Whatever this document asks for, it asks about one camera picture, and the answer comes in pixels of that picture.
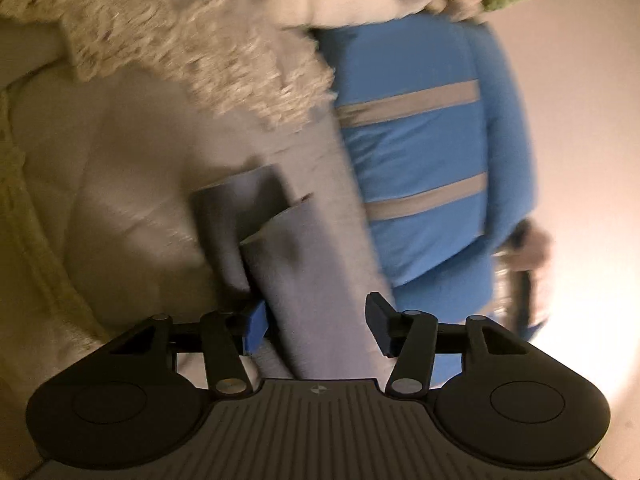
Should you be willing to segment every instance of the beige blanket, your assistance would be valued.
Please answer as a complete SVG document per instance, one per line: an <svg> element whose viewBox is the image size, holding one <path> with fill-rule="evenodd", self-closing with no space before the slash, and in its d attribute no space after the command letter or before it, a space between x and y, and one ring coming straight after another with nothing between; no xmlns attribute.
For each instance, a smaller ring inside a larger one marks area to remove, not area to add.
<svg viewBox="0 0 640 480"><path fill-rule="evenodd" d="M104 338L156 312L195 320L215 307L187 204L203 184L279 165L294 196L316 197L350 308L363 313L371 290L388 294L323 104L330 73L311 41L258 18L253 0L154 0L150 8L170 20L165 36L156 28L132 36L158 13L128 14L127 0L8 1L0 0L0 390L13 400L0 415L9 413L16 435L26 437L20 410L33 389ZM210 11L205 27L197 18ZM206 50L209 33L217 50ZM354 329L368 333L361 319ZM384 380L388 363L369 340L363 350ZM22 456L0 449L0 472L17 477L34 465L28 441L18 448Z"/></svg>

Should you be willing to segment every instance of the floor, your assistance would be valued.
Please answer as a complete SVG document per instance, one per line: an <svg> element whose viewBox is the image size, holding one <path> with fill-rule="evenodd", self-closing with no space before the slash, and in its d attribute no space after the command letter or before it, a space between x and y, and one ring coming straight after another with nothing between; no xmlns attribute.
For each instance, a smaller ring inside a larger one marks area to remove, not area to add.
<svg viewBox="0 0 640 480"><path fill-rule="evenodd" d="M526 102L556 240L535 344L612 406L597 462L640 479L640 0L532 0L493 13Z"/></svg>

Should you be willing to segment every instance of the gray fabric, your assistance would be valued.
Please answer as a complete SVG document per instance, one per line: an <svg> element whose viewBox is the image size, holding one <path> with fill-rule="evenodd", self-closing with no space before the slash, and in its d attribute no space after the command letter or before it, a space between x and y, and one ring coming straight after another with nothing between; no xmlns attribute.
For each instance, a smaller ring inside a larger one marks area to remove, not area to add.
<svg viewBox="0 0 640 480"><path fill-rule="evenodd" d="M242 256L297 377L375 377L366 351L372 336L355 330L358 314L349 307L354 300L314 202L306 198L271 219L242 241Z"/></svg>
<svg viewBox="0 0 640 480"><path fill-rule="evenodd" d="M282 360L273 343L264 339L257 352L251 355L260 376L271 379L293 379L293 373Z"/></svg>
<svg viewBox="0 0 640 480"><path fill-rule="evenodd" d="M365 210L370 221L402 218L480 193L486 190L486 184L487 174L480 173L415 195L368 202L365 204Z"/></svg>
<svg viewBox="0 0 640 480"><path fill-rule="evenodd" d="M78 84L58 63L14 92L12 125L44 232L105 325L126 328L162 311L192 321L214 308L220 283L188 195L276 164L292 198L315 194L350 289L353 333L367 341L364 299L388 288L329 108L299 132L268 130L252 114L195 110L180 85L135 66ZM378 360L384 381L390 365L375 342L360 351Z"/></svg>
<svg viewBox="0 0 640 480"><path fill-rule="evenodd" d="M479 98L478 82L463 81L375 101L344 105L337 109L337 114L340 126L351 128L410 117L439 108L473 103Z"/></svg>
<svg viewBox="0 0 640 480"><path fill-rule="evenodd" d="M191 195L198 240L217 284L216 304L229 312L252 297L240 241L289 202L273 166L230 176Z"/></svg>

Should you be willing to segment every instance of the blue fabric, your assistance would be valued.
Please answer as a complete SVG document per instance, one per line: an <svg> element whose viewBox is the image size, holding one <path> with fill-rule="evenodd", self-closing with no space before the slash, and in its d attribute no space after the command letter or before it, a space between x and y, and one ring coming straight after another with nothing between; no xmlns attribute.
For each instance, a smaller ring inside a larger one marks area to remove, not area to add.
<svg viewBox="0 0 640 480"><path fill-rule="evenodd" d="M518 89L506 58L487 26L465 27L476 60L486 118L489 194L484 232L497 248L535 203L535 175Z"/></svg>
<svg viewBox="0 0 640 480"><path fill-rule="evenodd" d="M461 354L436 354L430 387L438 388L459 373L462 373Z"/></svg>
<svg viewBox="0 0 640 480"><path fill-rule="evenodd" d="M421 193L487 170L480 102L343 128L342 136L364 202Z"/></svg>
<svg viewBox="0 0 640 480"><path fill-rule="evenodd" d="M370 229L399 310L459 322L492 297L492 252L533 208L518 92L486 26L415 14L318 32L337 106L478 79L481 100L342 131L365 202L488 171L488 190ZM484 234L478 237L478 231Z"/></svg>
<svg viewBox="0 0 640 480"><path fill-rule="evenodd" d="M249 316L244 336L242 337L244 354L252 354L258 351L268 328L267 305L264 300L259 300L254 312Z"/></svg>
<svg viewBox="0 0 640 480"><path fill-rule="evenodd" d="M475 79L464 28L444 16L319 30L327 63L336 68L336 106L361 103Z"/></svg>
<svg viewBox="0 0 640 480"><path fill-rule="evenodd" d="M494 292L494 265L481 237L423 275L393 289L398 310L431 312L458 323L484 307Z"/></svg>
<svg viewBox="0 0 640 480"><path fill-rule="evenodd" d="M460 252L484 225L486 193L393 220L370 229L383 272L392 287L404 285Z"/></svg>

